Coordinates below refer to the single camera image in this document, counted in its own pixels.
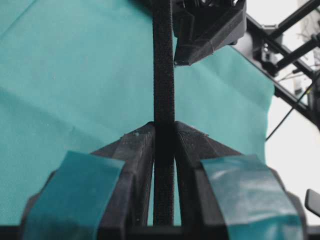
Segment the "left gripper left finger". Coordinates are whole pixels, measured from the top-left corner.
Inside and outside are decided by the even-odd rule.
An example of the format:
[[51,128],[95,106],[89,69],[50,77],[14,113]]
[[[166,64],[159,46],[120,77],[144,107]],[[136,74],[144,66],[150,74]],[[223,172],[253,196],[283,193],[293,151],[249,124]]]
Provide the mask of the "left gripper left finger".
[[155,127],[149,122],[90,154],[69,151],[21,219],[23,240],[122,240],[148,222]]

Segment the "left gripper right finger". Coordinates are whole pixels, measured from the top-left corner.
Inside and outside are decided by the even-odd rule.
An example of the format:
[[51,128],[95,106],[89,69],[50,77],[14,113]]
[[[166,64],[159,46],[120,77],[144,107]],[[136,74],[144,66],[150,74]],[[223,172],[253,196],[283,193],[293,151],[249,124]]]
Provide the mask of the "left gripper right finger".
[[305,240],[299,198],[255,155],[175,123],[181,224],[191,240]]

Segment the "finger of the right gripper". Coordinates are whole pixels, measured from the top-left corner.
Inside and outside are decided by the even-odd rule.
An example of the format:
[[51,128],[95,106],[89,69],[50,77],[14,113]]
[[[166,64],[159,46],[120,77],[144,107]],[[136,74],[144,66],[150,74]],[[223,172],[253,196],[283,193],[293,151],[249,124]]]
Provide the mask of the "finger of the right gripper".
[[191,66],[215,51],[235,45],[247,29],[245,0],[174,0],[172,24],[177,38],[174,64]]

